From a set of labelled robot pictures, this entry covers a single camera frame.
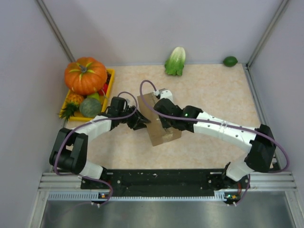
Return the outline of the brown cardboard express box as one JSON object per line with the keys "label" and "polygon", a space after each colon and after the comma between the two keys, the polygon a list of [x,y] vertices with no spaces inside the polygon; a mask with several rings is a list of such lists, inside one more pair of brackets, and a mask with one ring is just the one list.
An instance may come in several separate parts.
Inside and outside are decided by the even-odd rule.
{"label": "brown cardboard express box", "polygon": [[140,113],[150,121],[147,124],[147,131],[152,146],[158,146],[181,138],[181,131],[172,127],[163,128],[160,117],[145,105],[140,95],[137,96],[137,100]]}

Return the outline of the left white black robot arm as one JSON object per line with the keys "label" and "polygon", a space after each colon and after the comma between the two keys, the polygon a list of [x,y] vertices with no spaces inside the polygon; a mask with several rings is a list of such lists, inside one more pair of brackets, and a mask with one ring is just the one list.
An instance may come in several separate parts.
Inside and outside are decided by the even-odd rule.
{"label": "left white black robot arm", "polygon": [[73,129],[60,129],[49,158],[55,173],[89,177],[97,188],[105,187],[108,182],[106,168],[88,161],[88,144],[119,124],[125,123],[134,131],[146,128],[151,121],[138,111],[137,106],[137,103],[129,106],[126,99],[116,96],[106,111],[91,121]]}

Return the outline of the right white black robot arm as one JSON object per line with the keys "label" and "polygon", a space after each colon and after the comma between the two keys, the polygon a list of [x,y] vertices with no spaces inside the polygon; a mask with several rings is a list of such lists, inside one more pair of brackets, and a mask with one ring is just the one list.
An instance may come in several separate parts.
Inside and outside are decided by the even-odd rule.
{"label": "right white black robot arm", "polygon": [[160,113],[161,123],[165,128],[206,134],[231,143],[246,152],[245,155],[226,164],[217,179],[217,189],[233,188],[243,177],[255,171],[270,171],[276,145],[272,141],[272,131],[267,125],[245,128],[218,119],[194,106],[188,105],[181,109],[168,98],[162,98],[153,108]]}

